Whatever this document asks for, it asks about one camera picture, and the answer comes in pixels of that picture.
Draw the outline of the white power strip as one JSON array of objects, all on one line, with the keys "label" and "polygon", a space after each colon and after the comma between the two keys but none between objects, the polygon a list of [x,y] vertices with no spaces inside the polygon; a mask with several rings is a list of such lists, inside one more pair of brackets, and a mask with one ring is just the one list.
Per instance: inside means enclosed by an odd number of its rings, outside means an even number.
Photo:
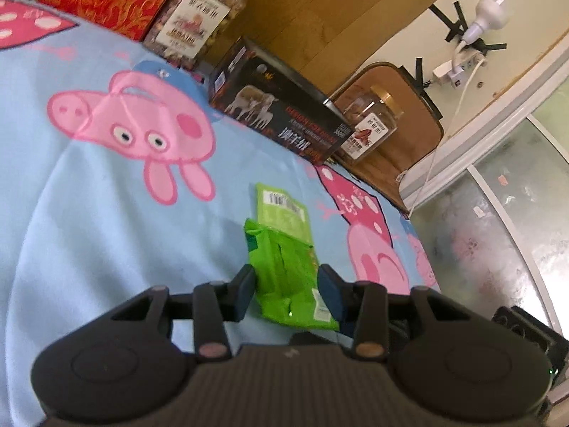
[{"label": "white power strip", "polygon": [[453,88],[462,88],[468,81],[469,73],[479,63],[486,63],[485,56],[474,48],[466,48],[457,56],[457,69],[452,61],[444,62],[433,69],[432,80],[440,85],[450,84]]}]

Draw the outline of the nut jar gold lid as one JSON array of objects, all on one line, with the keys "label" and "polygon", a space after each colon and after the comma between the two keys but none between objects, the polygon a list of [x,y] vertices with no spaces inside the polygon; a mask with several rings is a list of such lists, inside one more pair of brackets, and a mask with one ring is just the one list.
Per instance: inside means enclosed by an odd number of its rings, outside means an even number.
[{"label": "nut jar gold lid", "polygon": [[246,4],[247,0],[168,0],[143,45],[175,67],[190,70]]}]

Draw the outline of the black open tin box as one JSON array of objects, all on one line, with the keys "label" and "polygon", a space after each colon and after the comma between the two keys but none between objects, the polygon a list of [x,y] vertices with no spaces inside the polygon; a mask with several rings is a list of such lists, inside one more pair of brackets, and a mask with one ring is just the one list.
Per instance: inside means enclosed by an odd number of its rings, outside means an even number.
[{"label": "black open tin box", "polygon": [[208,95],[213,108],[316,165],[354,131],[327,95],[245,37],[213,70]]}]

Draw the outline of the green snack packet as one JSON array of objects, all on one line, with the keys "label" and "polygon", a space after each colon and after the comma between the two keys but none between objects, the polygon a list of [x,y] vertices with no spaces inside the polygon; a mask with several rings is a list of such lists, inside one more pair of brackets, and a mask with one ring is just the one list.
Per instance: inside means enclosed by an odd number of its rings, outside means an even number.
[{"label": "green snack packet", "polygon": [[282,189],[258,183],[256,218],[245,222],[244,232],[262,317],[293,328],[336,331],[339,324],[317,289],[306,206]]}]

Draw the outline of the pecan jar gold lid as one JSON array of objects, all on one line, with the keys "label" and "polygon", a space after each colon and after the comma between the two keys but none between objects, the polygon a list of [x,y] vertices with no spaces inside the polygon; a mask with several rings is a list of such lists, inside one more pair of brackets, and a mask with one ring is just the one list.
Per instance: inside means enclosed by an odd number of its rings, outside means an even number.
[{"label": "pecan jar gold lid", "polygon": [[367,157],[397,130],[397,121],[403,115],[401,106],[380,85],[371,85],[357,93],[343,110],[344,118],[354,130],[341,145],[340,157],[349,162]]}]

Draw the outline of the Peppa Pig blue tablecloth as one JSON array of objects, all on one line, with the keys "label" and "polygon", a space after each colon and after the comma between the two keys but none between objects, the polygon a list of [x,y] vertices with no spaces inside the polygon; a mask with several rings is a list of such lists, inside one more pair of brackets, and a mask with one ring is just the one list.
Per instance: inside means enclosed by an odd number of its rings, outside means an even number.
[{"label": "Peppa Pig blue tablecloth", "polygon": [[405,293],[436,285],[408,218],[210,108],[142,45],[1,0],[1,422],[34,426],[38,353],[143,290],[189,292],[249,260],[264,184],[304,204],[317,259]]}]

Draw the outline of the white light bulb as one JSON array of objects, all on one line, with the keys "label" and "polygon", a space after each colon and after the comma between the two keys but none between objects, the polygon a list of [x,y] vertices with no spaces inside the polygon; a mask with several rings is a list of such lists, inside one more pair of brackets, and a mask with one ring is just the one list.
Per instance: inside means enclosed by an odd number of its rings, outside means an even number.
[{"label": "white light bulb", "polygon": [[479,0],[475,6],[474,21],[464,32],[461,42],[473,44],[483,33],[504,28],[509,19],[508,0]]}]

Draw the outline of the wooden board panel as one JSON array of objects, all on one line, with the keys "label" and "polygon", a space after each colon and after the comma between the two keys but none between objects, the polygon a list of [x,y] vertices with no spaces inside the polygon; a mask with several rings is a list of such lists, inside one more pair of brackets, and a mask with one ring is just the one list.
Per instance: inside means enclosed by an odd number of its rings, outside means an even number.
[{"label": "wooden board panel", "polygon": [[329,95],[437,0],[248,0],[206,54],[252,39]]}]

